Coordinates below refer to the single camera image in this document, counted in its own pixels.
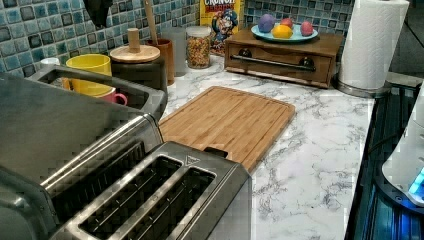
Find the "paper towel holder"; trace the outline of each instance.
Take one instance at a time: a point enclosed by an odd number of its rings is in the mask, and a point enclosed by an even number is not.
[[[338,74],[334,74],[331,78],[331,85],[342,93],[346,93],[355,97],[371,99],[386,97],[390,93],[392,88],[392,84],[388,81],[385,81],[383,87],[378,89],[362,89],[353,87],[341,82],[339,80]]]

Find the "kitchen counter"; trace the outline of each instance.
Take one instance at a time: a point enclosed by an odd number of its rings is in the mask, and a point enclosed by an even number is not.
[[[252,239],[343,239],[374,100],[224,71],[187,69],[163,117],[211,86],[281,100],[296,113],[252,174]]]

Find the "yellow egg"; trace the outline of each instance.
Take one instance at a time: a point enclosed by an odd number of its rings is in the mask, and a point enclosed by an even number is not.
[[[271,30],[272,36],[275,38],[288,39],[293,35],[293,31],[286,25],[277,25]]]

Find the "blue light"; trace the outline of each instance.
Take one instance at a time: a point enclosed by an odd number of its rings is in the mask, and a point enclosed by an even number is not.
[[[423,181],[424,181],[424,175],[423,174],[419,174],[417,176],[417,178],[415,178],[414,183],[421,184]]]
[[[411,185],[411,187],[409,188],[409,192],[411,193],[411,194],[414,194],[417,190],[418,190],[418,188],[420,187],[420,184],[417,184],[417,183],[414,183],[414,184],[412,184]]]

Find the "stovetop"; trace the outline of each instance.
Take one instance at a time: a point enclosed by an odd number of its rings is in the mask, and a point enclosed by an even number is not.
[[[399,142],[418,92],[419,86],[393,85],[376,100],[345,239],[424,239],[423,216],[396,204],[376,184],[378,166]]]

